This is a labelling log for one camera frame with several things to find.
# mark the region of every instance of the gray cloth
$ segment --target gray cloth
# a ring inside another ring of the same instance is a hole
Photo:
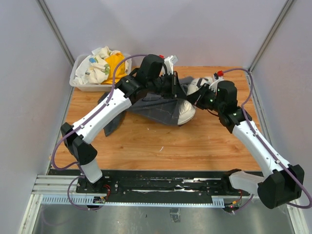
[[[193,77],[180,79],[181,86],[187,92],[187,85],[192,82]],[[103,101],[109,93],[105,93],[98,103]],[[177,125],[179,119],[179,100],[164,99],[160,95],[147,94],[146,97],[134,103],[127,111],[145,116],[155,122],[165,125]],[[108,137],[122,123],[126,113],[125,111],[116,116],[111,122],[104,127],[105,136]]]

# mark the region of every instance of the white towel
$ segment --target white towel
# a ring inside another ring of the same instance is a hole
[[[86,57],[77,68],[73,82],[75,84],[101,84],[106,81],[111,68],[105,59],[117,53],[120,51],[111,51],[108,46],[93,50],[92,55]],[[125,72],[128,71],[128,65],[129,62],[126,61]]]

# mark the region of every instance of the wooden surface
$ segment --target wooden surface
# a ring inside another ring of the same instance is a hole
[[[222,69],[229,67],[175,67],[180,78],[210,76]],[[244,73],[234,71],[224,78],[235,83],[240,105],[249,94]],[[66,121],[71,124],[81,119],[97,105],[102,94],[76,89]],[[258,125],[251,100],[246,110]],[[109,137],[100,132],[92,145],[98,151],[97,162],[102,169],[260,170],[244,145],[220,124],[218,117],[200,109],[181,127],[162,125],[127,113],[117,131]],[[74,157],[62,144],[56,164],[63,167],[73,161]]]

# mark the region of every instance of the gray wall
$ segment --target gray wall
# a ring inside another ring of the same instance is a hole
[[[0,226],[17,233],[69,96],[71,66],[35,0],[0,7]]]
[[[312,1],[296,1],[253,72],[273,145],[312,193]],[[306,196],[300,200],[308,204]],[[312,210],[305,211],[312,231]]]
[[[105,45],[249,66],[286,0],[46,0],[73,56]]]

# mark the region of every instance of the metal floor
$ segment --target metal floor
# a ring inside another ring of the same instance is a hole
[[[256,198],[236,215],[220,208],[181,208],[179,219],[168,207],[105,206],[87,212],[71,205],[42,205],[33,234],[71,233],[294,234],[294,230],[286,206],[269,210]]]

